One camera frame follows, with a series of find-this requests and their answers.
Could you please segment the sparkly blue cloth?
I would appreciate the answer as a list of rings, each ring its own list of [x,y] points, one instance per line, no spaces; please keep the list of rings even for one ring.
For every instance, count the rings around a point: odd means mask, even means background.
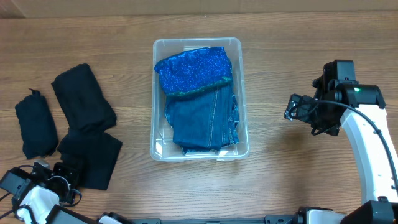
[[[188,96],[226,85],[233,80],[232,64],[224,47],[180,52],[154,66],[167,96]]]

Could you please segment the square black cloth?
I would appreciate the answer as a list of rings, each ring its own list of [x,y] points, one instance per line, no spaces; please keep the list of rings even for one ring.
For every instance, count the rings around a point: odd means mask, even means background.
[[[105,132],[69,130],[58,151],[61,160],[81,172],[80,186],[107,190],[123,143]]]

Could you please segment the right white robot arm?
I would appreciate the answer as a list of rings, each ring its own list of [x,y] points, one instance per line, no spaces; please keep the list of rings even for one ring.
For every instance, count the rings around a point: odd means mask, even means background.
[[[397,223],[397,154],[380,88],[357,81],[352,60],[325,64],[312,85],[313,97],[290,96],[284,117],[309,124],[314,136],[344,130],[358,168],[361,206],[348,215],[300,207],[291,223]]]

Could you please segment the clear plastic storage bin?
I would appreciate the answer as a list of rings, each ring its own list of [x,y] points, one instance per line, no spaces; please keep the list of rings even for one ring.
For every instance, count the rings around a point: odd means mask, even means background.
[[[204,47],[223,47],[232,63],[233,93],[239,110],[237,134],[239,143],[224,147],[218,152],[189,152],[173,143],[173,129],[165,118],[167,98],[156,72],[152,74],[152,116],[150,132],[150,155],[156,161],[183,162],[191,160],[233,161],[244,159],[250,151],[246,93],[244,81],[243,52],[235,37],[158,39],[153,44],[153,64],[177,53]]]

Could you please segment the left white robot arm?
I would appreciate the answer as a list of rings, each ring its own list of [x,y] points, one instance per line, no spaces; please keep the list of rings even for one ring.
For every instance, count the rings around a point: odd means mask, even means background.
[[[8,170],[1,179],[1,188],[12,195],[12,208],[1,215],[9,214],[26,224],[123,224],[129,220],[113,212],[103,213],[96,220],[70,210],[78,205],[82,193],[77,189],[81,179],[81,168],[55,164],[53,169],[47,164],[34,162],[31,172],[21,165]]]

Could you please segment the blue denim jeans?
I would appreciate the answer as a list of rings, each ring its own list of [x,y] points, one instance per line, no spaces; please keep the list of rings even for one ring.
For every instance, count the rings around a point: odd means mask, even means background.
[[[239,143],[239,108],[232,83],[190,96],[168,96],[165,118],[174,131],[173,143],[184,154]]]

